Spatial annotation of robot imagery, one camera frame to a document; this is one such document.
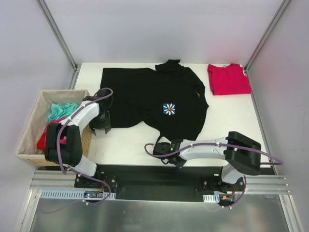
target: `black mounting plate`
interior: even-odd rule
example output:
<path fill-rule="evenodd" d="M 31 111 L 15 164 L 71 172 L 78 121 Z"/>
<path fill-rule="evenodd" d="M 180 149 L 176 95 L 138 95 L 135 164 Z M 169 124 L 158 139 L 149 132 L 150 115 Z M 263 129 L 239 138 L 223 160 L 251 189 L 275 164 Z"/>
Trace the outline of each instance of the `black mounting plate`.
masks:
<path fill-rule="evenodd" d="M 219 174 L 220 167 L 122 166 L 100 165 L 101 178 L 121 200 L 202 202 L 203 195 L 211 195 L 214 188 L 207 184 Z M 274 174 L 271 168 L 261 174 Z M 242 178 L 234 185 L 243 191 Z M 75 188 L 102 187 L 101 183 L 76 176 Z"/>

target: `wicker basket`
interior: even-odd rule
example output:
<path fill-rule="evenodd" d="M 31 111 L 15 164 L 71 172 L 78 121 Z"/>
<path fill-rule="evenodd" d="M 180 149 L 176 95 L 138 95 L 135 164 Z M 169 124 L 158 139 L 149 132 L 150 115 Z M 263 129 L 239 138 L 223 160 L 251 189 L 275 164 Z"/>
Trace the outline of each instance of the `wicker basket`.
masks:
<path fill-rule="evenodd" d="M 41 90 L 16 155 L 37 166 L 58 166 L 58 164 L 46 161 L 43 151 L 37 149 L 37 143 L 48 123 L 51 104 L 80 104 L 87 95 L 89 95 L 87 90 Z M 82 134 L 83 155 L 86 157 L 88 157 L 91 137 L 92 133 L 90 132 L 90 128 L 86 126 Z"/>

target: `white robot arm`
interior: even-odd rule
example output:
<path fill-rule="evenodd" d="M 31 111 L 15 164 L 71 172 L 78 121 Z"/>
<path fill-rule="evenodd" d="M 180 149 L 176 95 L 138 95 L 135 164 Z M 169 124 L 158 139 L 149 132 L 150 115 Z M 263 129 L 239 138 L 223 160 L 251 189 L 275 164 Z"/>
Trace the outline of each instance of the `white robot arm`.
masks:
<path fill-rule="evenodd" d="M 71 116 L 62 120 L 60 123 L 51 123 L 48 125 L 45 146 L 46 160 L 59 164 L 56 138 L 60 128 L 66 125 L 61 134 L 61 138 L 66 137 L 67 142 L 66 144 L 60 144 L 63 166 L 87 176 L 95 175 L 98 166 L 83 155 L 81 135 L 87 125 L 90 126 L 93 132 L 95 129 L 99 129 L 105 130 L 107 133 L 111 129 L 111 121 L 107 110 L 112 104 L 112 97 L 93 102 L 108 94 L 108 90 L 101 89 L 97 92 L 96 96 L 87 96 Z"/>
<path fill-rule="evenodd" d="M 258 142 L 231 131 L 227 137 L 207 141 L 172 140 L 170 142 L 163 137 L 155 144 L 153 154 L 150 155 L 162 160 L 167 159 L 168 163 L 178 168 L 193 159 L 226 160 L 229 163 L 222 167 L 220 174 L 221 181 L 227 184 L 236 183 L 245 174 L 260 174 L 261 155 L 259 153 L 230 148 L 229 145 L 261 150 Z"/>

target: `logo patch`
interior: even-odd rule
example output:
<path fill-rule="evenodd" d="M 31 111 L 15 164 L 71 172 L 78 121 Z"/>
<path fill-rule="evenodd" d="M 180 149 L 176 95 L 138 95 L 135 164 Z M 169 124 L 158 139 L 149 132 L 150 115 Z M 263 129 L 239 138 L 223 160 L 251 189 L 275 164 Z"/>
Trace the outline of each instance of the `logo patch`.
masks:
<path fill-rule="evenodd" d="M 163 113 L 166 114 L 166 115 L 174 115 L 175 114 L 175 104 L 164 103 L 163 104 Z"/>

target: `white table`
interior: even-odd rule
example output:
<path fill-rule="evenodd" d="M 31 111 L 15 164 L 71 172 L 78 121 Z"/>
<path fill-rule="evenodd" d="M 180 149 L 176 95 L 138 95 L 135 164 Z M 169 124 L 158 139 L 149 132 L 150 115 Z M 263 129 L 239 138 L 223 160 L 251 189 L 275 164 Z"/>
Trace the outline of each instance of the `white table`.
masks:
<path fill-rule="evenodd" d="M 93 95 L 99 88 L 103 68 L 152 68 L 155 63 L 83 63 L 76 82 L 75 89 L 87 89 Z M 204 83 L 205 97 L 209 105 L 206 121 L 197 140 L 210 140 L 228 135 L 229 131 L 238 131 L 265 145 L 256 117 L 255 109 L 249 94 L 213 96 L 207 73 L 207 64 L 182 64 L 190 67 Z M 159 131 L 147 126 L 144 122 L 131 128 L 97 131 L 92 136 L 88 157 L 99 164 L 117 165 L 155 165 L 162 166 L 159 159 L 148 156 L 144 151 L 146 143 L 155 143 Z M 261 162 L 268 158 L 261 157 Z M 185 166 L 224 166 L 227 162 L 217 159 L 195 159 Z"/>

